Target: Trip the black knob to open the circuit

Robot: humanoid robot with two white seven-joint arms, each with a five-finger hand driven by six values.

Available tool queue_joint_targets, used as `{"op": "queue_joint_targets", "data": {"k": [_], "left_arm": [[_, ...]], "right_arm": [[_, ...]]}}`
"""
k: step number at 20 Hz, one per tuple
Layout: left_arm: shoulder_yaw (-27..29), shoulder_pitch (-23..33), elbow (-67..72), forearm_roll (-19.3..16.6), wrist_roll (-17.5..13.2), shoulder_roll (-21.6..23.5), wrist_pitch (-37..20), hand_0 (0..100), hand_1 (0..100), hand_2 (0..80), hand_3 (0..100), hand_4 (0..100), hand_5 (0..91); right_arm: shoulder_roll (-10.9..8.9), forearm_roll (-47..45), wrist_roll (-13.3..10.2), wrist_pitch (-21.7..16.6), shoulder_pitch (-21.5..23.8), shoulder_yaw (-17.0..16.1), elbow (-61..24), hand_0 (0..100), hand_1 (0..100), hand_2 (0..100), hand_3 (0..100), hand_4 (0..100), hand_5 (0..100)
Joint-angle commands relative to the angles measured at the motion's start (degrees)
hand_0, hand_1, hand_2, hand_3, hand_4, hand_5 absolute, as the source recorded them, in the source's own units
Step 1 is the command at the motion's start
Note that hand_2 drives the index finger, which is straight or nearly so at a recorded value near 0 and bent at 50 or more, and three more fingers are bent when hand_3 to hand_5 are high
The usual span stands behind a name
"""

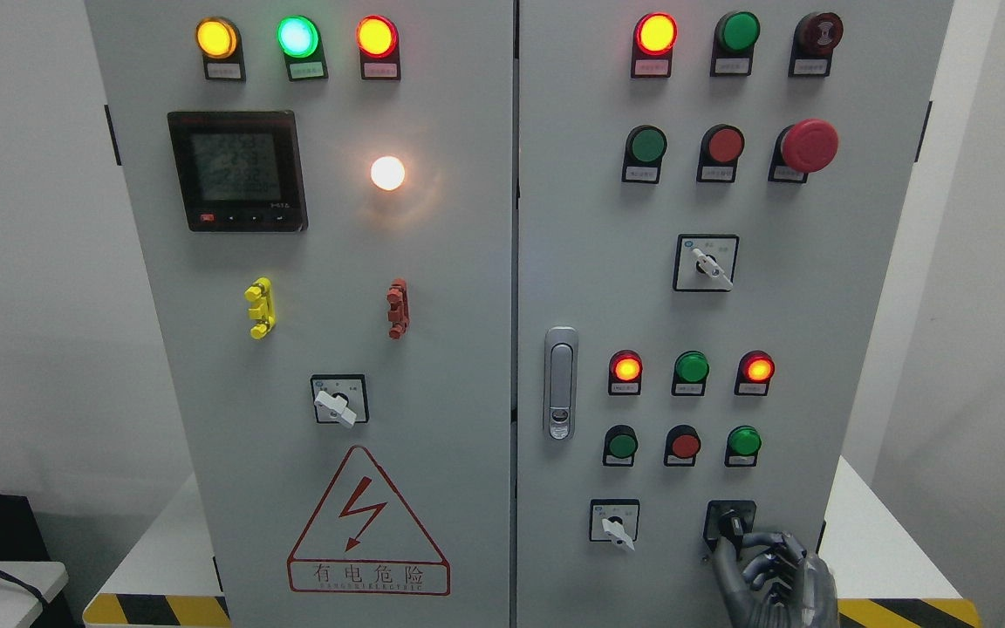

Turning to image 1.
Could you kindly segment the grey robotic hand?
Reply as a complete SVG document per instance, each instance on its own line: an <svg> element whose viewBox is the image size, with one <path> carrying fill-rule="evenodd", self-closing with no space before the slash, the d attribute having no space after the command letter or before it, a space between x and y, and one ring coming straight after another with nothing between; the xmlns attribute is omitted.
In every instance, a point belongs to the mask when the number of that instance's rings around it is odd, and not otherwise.
<svg viewBox="0 0 1005 628"><path fill-rule="evenodd" d="M743 546L764 551L739 568L735 546L722 537L711 559L731 625L840 627L834 576L817 553L789 532L751 533Z"/></svg>

